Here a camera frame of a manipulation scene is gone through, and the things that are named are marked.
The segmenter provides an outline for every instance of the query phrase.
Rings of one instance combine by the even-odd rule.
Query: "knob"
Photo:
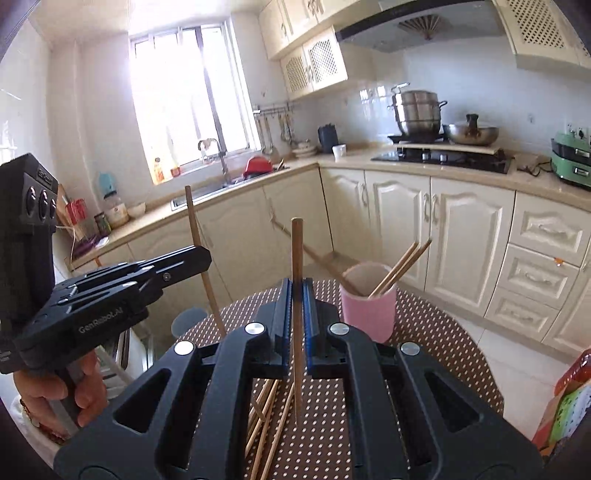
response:
[[[33,215],[35,211],[35,205],[37,204],[37,196],[35,195],[35,189],[33,187],[29,188],[27,191],[27,196],[25,198],[25,208],[27,210],[27,215]]]
[[[47,192],[43,190],[39,197],[39,218],[45,220],[47,211],[49,210],[49,200],[47,200]]]
[[[55,201],[55,199],[51,199],[51,203],[49,204],[49,218],[50,219],[53,220],[56,217],[56,210],[57,210],[56,201]]]

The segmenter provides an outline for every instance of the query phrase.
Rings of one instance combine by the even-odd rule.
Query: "green appliance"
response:
[[[574,133],[557,134],[552,139],[552,170],[566,183],[591,189],[589,140]]]

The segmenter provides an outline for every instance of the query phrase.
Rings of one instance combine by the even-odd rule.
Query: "round table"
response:
[[[222,309],[228,331],[249,323],[258,307],[275,301],[279,288],[271,288],[236,301]],[[316,298],[339,308],[339,285],[335,280],[314,282]],[[197,346],[210,345],[220,340],[210,316],[189,330],[181,339]],[[392,345],[412,341],[434,356],[452,374],[474,389],[495,411],[503,414],[504,402],[486,359],[466,331],[448,314],[404,290],[398,290],[397,318]],[[255,395],[264,380],[255,380]],[[275,396],[271,425],[265,442],[264,462],[275,436],[279,419],[289,392],[291,381],[281,383]],[[303,404],[306,412],[302,428],[296,427],[293,408],[275,453],[269,479],[332,480],[351,478],[349,436],[346,422],[345,395],[342,380],[313,380],[304,377]],[[246,459],[245,478],[250,478],[250,467],[258,446],[258,439]]]

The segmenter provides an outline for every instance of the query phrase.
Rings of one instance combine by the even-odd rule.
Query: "window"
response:
[[[224,25],[179,28],[133,40],[131,78],[139,131],[152,180],[202,164],[200,140],[226,154],[249,148],[243,96]],[[215,142],[206,151],[217,155]]]

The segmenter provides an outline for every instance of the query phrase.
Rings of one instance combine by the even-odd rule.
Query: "ceiling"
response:
[[[237,11],[258,12],[265,0],[41,0],[31,22],[51,44],[130,35]]]

